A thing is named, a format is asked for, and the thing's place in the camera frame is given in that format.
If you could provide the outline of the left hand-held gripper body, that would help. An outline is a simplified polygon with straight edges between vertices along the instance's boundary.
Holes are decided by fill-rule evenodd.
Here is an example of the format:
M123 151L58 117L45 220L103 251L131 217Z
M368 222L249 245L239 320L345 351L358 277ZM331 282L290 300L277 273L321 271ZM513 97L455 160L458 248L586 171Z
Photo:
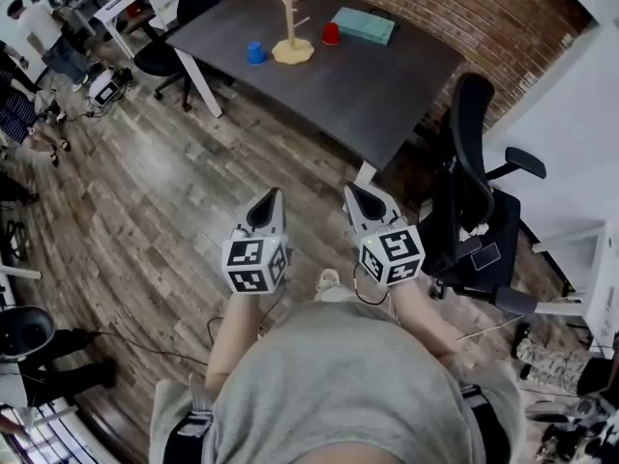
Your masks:
M289 266L285 226L249 232L234 229L222 244L221 270L234 293L274 293Z

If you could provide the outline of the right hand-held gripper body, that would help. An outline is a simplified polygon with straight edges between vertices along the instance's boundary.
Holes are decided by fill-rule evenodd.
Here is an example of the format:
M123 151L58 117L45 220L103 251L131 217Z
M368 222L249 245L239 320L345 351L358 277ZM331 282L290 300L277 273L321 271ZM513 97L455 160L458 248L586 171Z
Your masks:
M417 226L398 213L356 217L354 243L357 263L383 287L417 278L426 257Z

